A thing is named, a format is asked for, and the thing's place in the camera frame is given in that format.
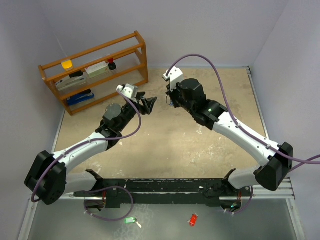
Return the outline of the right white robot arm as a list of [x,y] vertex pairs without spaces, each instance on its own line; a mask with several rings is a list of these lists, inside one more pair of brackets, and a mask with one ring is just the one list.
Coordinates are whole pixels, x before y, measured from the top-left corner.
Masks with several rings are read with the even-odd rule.
[[261,185],[269,191],[278,189],[293,165],[291,160],[281,155],[293,155],[290,144],[278,144],[244,125],[243,128],[253,137],[246,135],[240,129],[243,124],[235,123],[224,105],[206,98],[203,86],[197,79],[166,81],[166,94],[175,108],[185,109],[199,125],[225,136],[258,163],[247,169],[232,169],[222,183],[222,190],[226,195],[233,196],[240,189],[255,185]]

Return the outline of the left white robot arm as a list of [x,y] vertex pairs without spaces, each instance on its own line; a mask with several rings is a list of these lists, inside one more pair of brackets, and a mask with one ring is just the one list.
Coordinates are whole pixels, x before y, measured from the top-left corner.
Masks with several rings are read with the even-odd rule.
[[33,203],[42,201],[46,205],[55,203],[62,195],[72,192],[87,192],[98,196],[103,191],[103,179],[91,170],[81,174],[70,174],[78,165],[91,157],[110,150],[119,140],[124,128],[135,117],[150,115],[157,101],[146,98],[144,92],[124,98],[123,106],[110,104],[99,127],[86,139],[64,150],[40,152],[30,168],[24,184],[32,191]]

